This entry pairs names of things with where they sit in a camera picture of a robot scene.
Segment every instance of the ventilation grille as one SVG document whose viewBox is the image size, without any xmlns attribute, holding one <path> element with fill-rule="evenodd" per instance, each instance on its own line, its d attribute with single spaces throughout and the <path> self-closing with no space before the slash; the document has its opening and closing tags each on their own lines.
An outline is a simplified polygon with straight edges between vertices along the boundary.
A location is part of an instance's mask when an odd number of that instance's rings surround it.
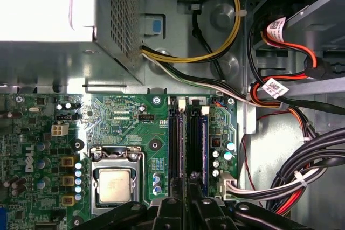
<svg viewBox="0 0 345 230">
<path fill-rule="evenodd" d="M 139 60 L 140 0 L 111 0 L 111 38 L 133 65 Z"/>
</svg>

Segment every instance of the white wire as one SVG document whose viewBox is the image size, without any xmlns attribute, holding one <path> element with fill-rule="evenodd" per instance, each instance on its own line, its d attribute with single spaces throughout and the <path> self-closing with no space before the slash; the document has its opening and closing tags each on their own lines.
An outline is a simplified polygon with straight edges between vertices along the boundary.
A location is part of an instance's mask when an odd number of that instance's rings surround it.
<svg viewBox="0 0 345 230">
<path fill-rule="evenodd" d="M 218 90 L 232 98 L 235 98 L 241 102 L 245 102 L 249 105 L 253 105 L 253 106 L 257 106 L 257 107 L 262 107 L 261 105 L 258 105 L 258 104 L 255 104 L 255 103 L 252 103 L 246 99 L 243 99 L 241 97 L 238 97 L 236 94 L 233 94 L 231 93 L 230 91 L 222 88 L 222 87 L 218 87 L 218 86 L 214 86 L 214 85 L 210 85 L 210 84 L 207 84 L 207 83 L 198 83 L 198 82 L 193 82 L 193 81 L 189 81 L 189 80 L 185 80 L 185 79 L 181 79 L 175 75 L 173 75 L 170 71 L 168 71 L 162 64 L 160 64 L 157 60 L 155 59 L 152 59 L 150 57 L 148 57 L 146 54 L 142 54 L 146 59 L 148 59 L 149 61 L 155 63 L 156 65 L 160 66 L 169 76 L 171 76 L 172 78 L 174 78 L 175 80 L 179 81 L 179 82 L 182 82 L 182 83 L 187 83 L 189 85 L 192 85 L 192 86 L 200 86 L 200 87 L 207 87 L 207 88 L 213 88 L 215 90 Z"/>
<path fill-rule="evenodd" d="M 319 170 L 319 168 L 311 169 L 309 172 L 304 174 L 301 179 L 304 180 L 306 178 L 309 178 L 313 174 L 317 173 L 318 170 Z M 294 180 L 294 181 L 292 181 L 292 182 L 290 182 L 288 184 L 285 184 L 285 185 L 282 185 L 282 186 L 279 186 L 279 187 L 275 187 L 275 188 L 267 189 L 267 190 L 260 190 L 260 191 L 243 190 L 243 189 L 236 188 L 235 186 L 233 186 L 231 184 L 229 184 L 227 186 L 231 189 L 231 192 L 237 193 L 237 194 L 260 194 L 262 192 L 271 191 L 271 190 L 279 190 L 279 189 L 282 189 L 282 188 L 294 185 L 296 183 L 300 183 L 301 179 L 296 179 L 296 180 Z"/>
</svg>

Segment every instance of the white connector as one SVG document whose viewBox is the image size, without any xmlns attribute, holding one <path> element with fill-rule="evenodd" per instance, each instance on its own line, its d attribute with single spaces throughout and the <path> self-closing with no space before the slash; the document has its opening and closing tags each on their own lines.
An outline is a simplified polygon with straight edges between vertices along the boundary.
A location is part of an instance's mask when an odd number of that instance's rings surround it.
<svg viewBox="0 0 345 230">
<path fill-rule="evenodd" d="M 66 136 L 68 135 L 69 124 L 52 125 L 52 136 Z"/>
<path fill-rule="evenodd" d="M 217 187 L 219 193 L 222 195 L 223 201 L 238 200 L 233 195 L 226 193 L 226 191 L 229 189 L 230 184 L 237 185 L 237 180 L 233 178 L 228 172 L 221 172 Z"/>
</svg>

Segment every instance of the green circuit board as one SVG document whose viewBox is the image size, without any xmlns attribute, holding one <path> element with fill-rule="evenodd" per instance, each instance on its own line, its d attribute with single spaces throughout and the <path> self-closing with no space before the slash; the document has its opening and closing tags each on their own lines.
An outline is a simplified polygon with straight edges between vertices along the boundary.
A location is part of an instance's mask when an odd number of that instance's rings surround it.
<svg viewBox="0 0 345 230">
<path fill-rule="evenodd" d="M 214 149 L 222 155 L 226 141 L 236 143 L 236 105 L 219 108 L 210 96 L 205 99 L 210 106 L 210 140 L 218 136 L 222 139 L 219 147 L 210 147 L 208 155 Z M 68 103 L 76 104 L 76 108 L 73 111 L 58 108 L 67 107 Z M 146 156 L 140 201 L 149 204 L 168 195 L 167 95 L 7 94 L 0 95 L 0 114 L 0 182 L 25 178 L 21 183 L 25 190 L 21 185 L 0 187 L 0 209 L 6 210 L 7 229 L 31 230 L 43 226 L 44 230 L 67 230 L 93 218 L 92 161 L 88 151 L 95 145 L 140 147 Z M 53 126 L 62 127 L 58 133 L 61 136 L 53 136 Z M 158 148 L 151 146 L 153 140 L 159 142 Z M 77 142 L 83 143 L 81 149 L 75 149 Z M 218 169 L 236 177 L 236 159 L 236 152 L 230 161 L 220 156 Z M 214 196 L 217 178 L 211 178 L 212 161 L 210 156 L 210 195 Z M 82 172 L 78 200 L 77 184 L 66 181 L 68 177 L 76 180 L 76 163 L 81 165 Z M 154 191 L 154 174 L 160 175 L 159 193 Z"/>
</svg>

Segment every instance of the blue tab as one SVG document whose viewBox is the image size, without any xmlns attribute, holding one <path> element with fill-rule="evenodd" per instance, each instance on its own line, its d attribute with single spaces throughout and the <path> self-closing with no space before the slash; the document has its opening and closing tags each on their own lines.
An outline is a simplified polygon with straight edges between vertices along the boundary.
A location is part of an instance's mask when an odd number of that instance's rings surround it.
<svg viewBox="0 0 345 230">
<path fill-rule="evenodd" d="M 6 209 L 0 208 L 0 230 L 6 230 L 7 212 Z"/>
</svg>

